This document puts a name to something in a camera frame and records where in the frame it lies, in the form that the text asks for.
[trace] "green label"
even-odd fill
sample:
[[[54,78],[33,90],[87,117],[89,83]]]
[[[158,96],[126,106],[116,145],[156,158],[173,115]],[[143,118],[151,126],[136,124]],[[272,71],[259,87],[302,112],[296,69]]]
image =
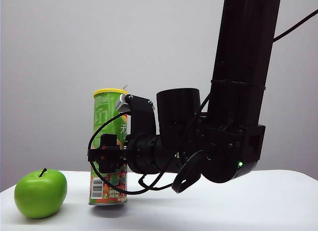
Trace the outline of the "green label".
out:
[[[115,108],[115,103],[119,96],[120,93],[114,92],[100,93],[95,96],[94,132],[106,121],[119,114]],[[99,147],[100,136],[103,133],[116,134],[117,144],[120,145],[121,149],[123,149],[127,135],[127,115],[121,116],[104,127],[95,137],[93,141],[93,148]]]

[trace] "can label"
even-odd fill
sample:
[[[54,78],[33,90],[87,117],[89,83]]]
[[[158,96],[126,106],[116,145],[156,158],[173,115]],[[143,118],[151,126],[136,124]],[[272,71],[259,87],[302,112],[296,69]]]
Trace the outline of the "can label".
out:
[[[115,109],[115,103],[121,93],[103,92],[96,94],[94,99],[94,132],[106,121],[119,114]],[[114,120],[104,127],[95,137],[92,148],[98,148],[100,145],[100,136],[104,133],[116,134],[117,145],[123,149],[127,135],[127,115]],[[94,161],[96,169],[99,170],[98,163]],[[116,169],[115,173],[101,173],[101,175],[111,184],[120,189],[127,190],[127,164]],[[116,205],[127,201],[127,195],[118,192],[106,184],[96,175],[94,170],[90,169],[90,194],[89,204],[91,205]]]

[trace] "green apple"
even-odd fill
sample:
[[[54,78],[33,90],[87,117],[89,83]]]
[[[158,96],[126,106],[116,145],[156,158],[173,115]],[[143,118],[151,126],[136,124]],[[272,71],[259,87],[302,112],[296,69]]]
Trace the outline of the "green apple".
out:
[[[58,170],[44,168],[18,181],[14,190],[14,201],[23,215],[40,219],[57,212],[66,193],[65,176]]]

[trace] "black cable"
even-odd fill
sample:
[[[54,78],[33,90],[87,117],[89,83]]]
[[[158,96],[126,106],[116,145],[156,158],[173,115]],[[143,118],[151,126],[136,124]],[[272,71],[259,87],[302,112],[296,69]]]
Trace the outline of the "black cable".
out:
[[[115,117],[109,119],[108,121],[106,121],[103,125],[101,125],[97,130],[96,132],[93,134],[93,136],[90,138],[89,140],[89,143],[88,143],[88,150],[91,148],[91,144],[93,142],[93,140],[95,139],[95,137],[97,136],[97,134],[105,127],[107,126],[109,123],[111,123],[112,121],[116,120],[117,118],[121,117],[122,115],[125,115],[125,114],[129,114],[130,115],[130,112],[125,112],[125,113],[120,113],[118,115],[116,115]],[[121,192],[123,194],[128,194],[128,195],[139,195],[139,194],[143,194],[145,192],[147,192],[148,190],[150,190],[150,188],[153,188],[157,182],[160,180],[160,178],[162,177],[163,174],[159,174],[157,176],[157,178],[153,181],[153,183],[149,186],[149,188],[146,188],[146,189],[143,189],[143,190],[137,190],[137,191],[128,191],[128,190],[123,190],[123,189],[120,189],[118,188],[117,186],[114,186],[113,184],[111,184],[108,180],[106,180],[99,172],[98,170],[96,169],[96,166],[95,164],[90,161],[89,162],[91,167],[93,168],[94,172],[96,173],[96,175],[105,183],[107,184],[109,187],[113,188],[114,190],[118,191],[118,192]]]
[[[116,120],[117,118],[120,118],[123,115],[130,115],[130,112],[125,112],[125,113],[119,113],[118,115],[116,115],[115,117],[112,117],[111,119],[109,119],[108,121],[106,121],[103,125],[101,125],[96,132],[93,134],[93,136],[90,138],[89,142],[88,142],[88,150],[91,149],[91,144],[93,143],[93,140],[95,139],[95,137],[97,136],[97,134],[104,128],[106,127],[108,124],[110,124],[112,121]]]
[[[188,159],[188,161],[182,166],[182,168],[180,169],[179,173],[175,177],[173,184],[172,184],[172,189],[176,193],[181,193],[186,188],[188,188],[190,185],[194,184],[197,180],[200,179],[201,173],[199,171],[197,171],[195,168],[196,168],[198,161],[203,156],[206,156],[206,151],[199,150],[196,153],[194,153]]]
[[[204,99],[204,101],[202,102],[202,104],[200,105],[200,107],[198,108],[197,112],[195,113],[195,115],[193,116],[193,118],[191,119],[191,121],[188,123],[186,129],[185,129],[185,132],[183,133],[179,143],[178,143],[178,146],[177,146],[177,150],[179,150],[179,152],[182,152],[182,143],[185,141],[186,137],[187,137],[187,134],[189,133],[190,131],[190,128],[192,127],[193,123],[198,119],[198,117],[200,116],[201,114],[201,111],[202,109],[204,108],[204,106],[207,104],[207,102],[209,101],[210,99],[210,93],[206,96],[206,98]],[[173,161],[174,159],[174,155],[169,159],[169,161],[167,162],[167,164],[164,166],[164,168],[162,169],[161,173],[160,173],[160,178],[163,176],[163,174],[165,173],[165,171],[167,170],[167,168],[169,167],[169,165],[171,164],[171,162]],[[148,185],[146,185],[144,182],[143,182],[143,179],[145,178],[146,174],[144,174],[138,181],[138,183],[144,187],[144,188],[149,188],[150,190],[155,190],[155,191],[158,191],[158,190],[163,190],[163,189],[166,189],[168,187],[171,187],[173,185],[173,183],[170,183],[168,185],[165,185],[163,187],[150,187]]]
[[[311,14],[309,14],[308,16],[306,16],[303,20],[301,20],[300,22],[298,22],[297,24],[295,24],[294,26],[292,26],[291,28],[289,28],[287,31],[283,32],[282,34],[280,34],[279,36],[276,36],[273,39],[273,42],[278,41],[279,39],[281,39],[282,37],[286,36],[287,34],[289,34],[290,32],[292,32],[293,30],[295,30],[297,27],[299,27],[301,24],[303,24],[305,21],[309,20],[310,18],[312,18],[313,16],[315,16],[318,13],[318,9],[314,12],[312,12]]]

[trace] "black cylinder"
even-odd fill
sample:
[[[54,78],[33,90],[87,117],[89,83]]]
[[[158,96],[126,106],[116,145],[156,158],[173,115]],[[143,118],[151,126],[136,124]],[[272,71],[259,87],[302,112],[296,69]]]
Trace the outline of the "black cylinder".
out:
[[[196,88],[175,88],[157,93],[158,120],[162,145],[178,145],[187,124],[200,107],[200,92]],[[193,130],[187,140],[194,137]]]

